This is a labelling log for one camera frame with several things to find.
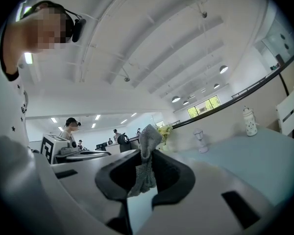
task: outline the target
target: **yellow flowers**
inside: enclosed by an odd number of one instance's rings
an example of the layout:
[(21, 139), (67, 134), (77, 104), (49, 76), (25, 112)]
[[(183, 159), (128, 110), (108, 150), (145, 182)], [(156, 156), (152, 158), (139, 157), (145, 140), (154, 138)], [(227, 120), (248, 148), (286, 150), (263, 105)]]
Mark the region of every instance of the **yellow flowers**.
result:
[(162, 136), (162, 142), (167, 143), (167, 138), (168, 135), (170, 134), (172, 130), (172, 126), (171, 125), (165, 125), (162, 127), (157, 127), (157, 131), (160, 133), (160, 135)]

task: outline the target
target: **man in black cap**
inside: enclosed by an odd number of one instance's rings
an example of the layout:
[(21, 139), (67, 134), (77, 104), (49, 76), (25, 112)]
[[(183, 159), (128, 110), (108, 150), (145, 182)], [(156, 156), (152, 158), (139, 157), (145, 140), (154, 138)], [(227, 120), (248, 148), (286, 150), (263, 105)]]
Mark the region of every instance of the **man in black cap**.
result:
[(80, 140), (78, 141), (78, 145), (77, 145), (77, 147), (78, 147), (80, 150), (83, 149), (82, 142), (83, 142), (82, 139), (80, 139)]
[(118, 133), (118, 131), (116, 129), (113, 130), (114, 132), (114, 136), (113, 136), (113, 139), (114, 139), (114, 143), (117, 143), (118, 142), (118, 137), (121, 135), (121, 133)]
[(70, 117), (67, 119), (65, 123), (65, 127), (63, 132), (61, 132), (60, 137), (70, 140), (71, 142), (75, 141), (72, 132), (78, 131), (78, 127), (81, 126), (79, 122), (76, 121), (75, 118)]
[(111, 140), (111, 138), (109, 138), (108, 145), (112, 145), (112, 144), (113, 144), (113, 141)]

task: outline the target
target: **white ceiling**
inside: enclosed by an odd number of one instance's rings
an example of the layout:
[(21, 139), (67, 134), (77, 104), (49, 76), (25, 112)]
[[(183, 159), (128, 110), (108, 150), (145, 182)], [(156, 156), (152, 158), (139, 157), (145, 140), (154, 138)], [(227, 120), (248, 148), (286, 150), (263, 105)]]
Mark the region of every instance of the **white ceiling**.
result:
[[(78, 127), (79, 131), (89, 131), (89, 130), (102, 130), (102, 129), (111, 129), (111, 132), (115, 128), (121, 126), (127, 126), (131, 121), (138, 118), (141, 114), (136, 114), (131, 117), (132, 114), (113, 114), (113, 115), (101, 115), (98, 120), (95, 120), (96, 115), (93, 116), (72, 116), (77, 121), (81, 123), (81, 126)], [(54, 123), (51, 118), (43, 119), (33, 119), (31, 122), (36, 123), (38, 126), (42, 126), (47, 132), (60, 133), (58, 126), (64, 128), (66, 120), (69, 117), (56, 117), (57, 123)]]
[[(29, 0), (26, 6), (36, 1)], [(174, 110), (183, 107), (183, 100), (171, 103), (174, 95), (187, 99), (205, 88), (205, 97), (214, 91), (214, 84), (221, 88), (228, 83), (255, 38), (266, 4), (266, 0), (52, 1), (81, 13), (86, 28), (77, 44), (46, 50), (34, 55), (33, 65), (24, 64), (25, 89), (40, 86), (43, 91), (50, 83), (72, 87), (105, 83), (116, 92), (149, 93)], [(220, 74), (222, 65), (229, 69)]]

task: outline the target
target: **white chair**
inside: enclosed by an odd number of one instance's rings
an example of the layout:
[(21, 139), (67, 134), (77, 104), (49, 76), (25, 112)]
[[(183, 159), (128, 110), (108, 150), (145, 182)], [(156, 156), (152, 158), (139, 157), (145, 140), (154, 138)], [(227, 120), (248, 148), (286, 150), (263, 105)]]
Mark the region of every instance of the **white chair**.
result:
[(280, 132), (289, 135), (294, 130), (294, 89), (292, 93), (276, 106)]

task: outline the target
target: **black rubber pad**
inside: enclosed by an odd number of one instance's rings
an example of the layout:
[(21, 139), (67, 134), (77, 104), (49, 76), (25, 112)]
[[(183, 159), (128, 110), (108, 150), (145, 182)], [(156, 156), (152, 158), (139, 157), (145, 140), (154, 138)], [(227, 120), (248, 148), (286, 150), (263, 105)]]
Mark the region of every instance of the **black rubber pad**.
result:
[(61, 178), (70, 177), (75, 174), (77, 174), (77, 171), (72, 169), (72, 170), (65, 170), (65, 171), (57, 172), (57, 173), (55, 173), (55, 176), (57, 177), (57, 179), (61, 179)]
[(247, 204), (247, 202), (235, 191), (221, 194), (228, 206), (244, 229), (256, 223), (260, 217)]

